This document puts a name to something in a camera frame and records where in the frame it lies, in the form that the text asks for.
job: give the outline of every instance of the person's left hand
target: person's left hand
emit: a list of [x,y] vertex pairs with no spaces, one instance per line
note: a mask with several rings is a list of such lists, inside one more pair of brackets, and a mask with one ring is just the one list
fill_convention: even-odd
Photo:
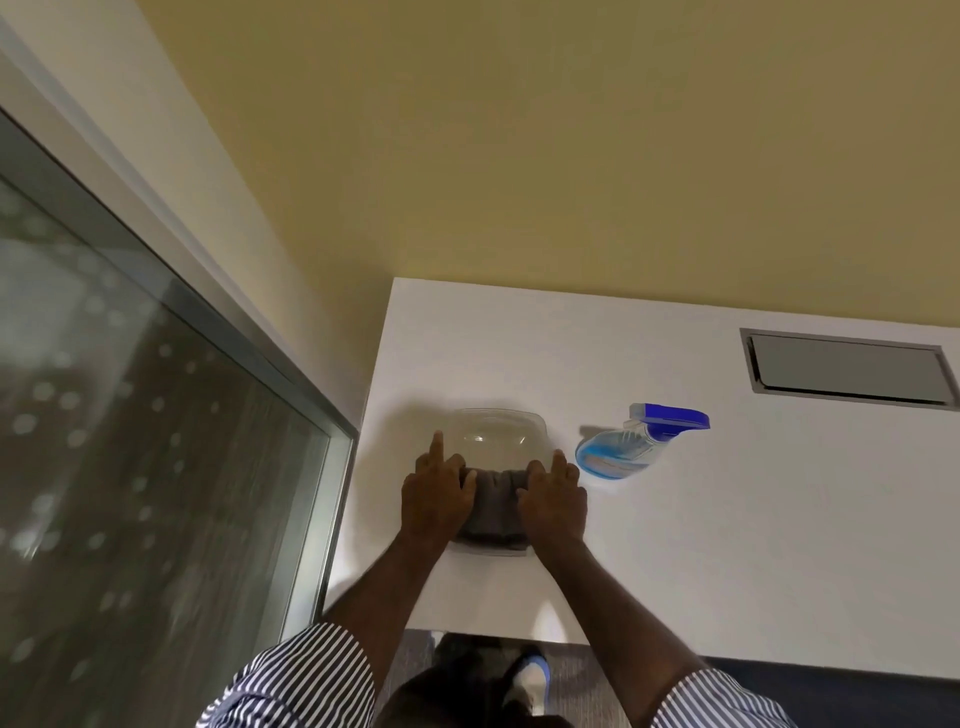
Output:
[[466,522],[476,493],[476,471],[460,487],[463,455],[444,461],[444,434],[433,433],[430,451],[417,458],[416,472],[407,475],[401,491],[400,537],[438,556]]

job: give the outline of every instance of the sneaker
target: sneaker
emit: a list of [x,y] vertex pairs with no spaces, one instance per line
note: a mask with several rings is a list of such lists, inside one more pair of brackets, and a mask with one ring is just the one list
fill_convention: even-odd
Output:
[[536,647],[528,647],[507,670],[510,688],[503,698],[506,705],[522,703],[531,716],[546,713],[546,696],[550,689],[550,666]]

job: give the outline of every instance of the shirt sleeve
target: shirt sleeve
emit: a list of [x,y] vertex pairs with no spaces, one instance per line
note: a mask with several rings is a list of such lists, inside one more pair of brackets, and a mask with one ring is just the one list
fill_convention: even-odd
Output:
[[745,690],[726,672],[704,669],[670,691],[653,728],[796,728],[783,708]]
[[359,643],[337,624],[315,624],[257,655],[197,728],[366,728],[373,699]]

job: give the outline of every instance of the white table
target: white table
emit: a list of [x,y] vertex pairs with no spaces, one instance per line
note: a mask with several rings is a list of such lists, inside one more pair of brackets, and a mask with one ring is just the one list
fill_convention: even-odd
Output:
[[[451,409],[537,412],[572,453],[652,401],[713,429],[619,488],[584,478],[588,544],[631,593],[702,654],[960,678],[960,414],[756,394],[741,327],[960,365],[957,329],[397,279],[327,600],[395,535]],[[534,557],[448,551],[409,626],[585,641]]]

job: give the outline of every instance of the hand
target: hand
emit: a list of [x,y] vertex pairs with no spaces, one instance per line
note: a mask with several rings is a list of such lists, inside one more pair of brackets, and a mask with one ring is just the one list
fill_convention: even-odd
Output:
[[587,491],[580,470],[554,450],[550,473],[539,460],[527,466],[527,488],[516,491],[517,510],[534,551],[544,563],[564,548],[582,544],[587,526]]
[[473,508],[477,473],[470,471],[461,488],[465,465],[459,454],[444,461],[444,434],[434,432],[430,451],[417,458],[417,471],[403,481],[400,538],[440,555]]

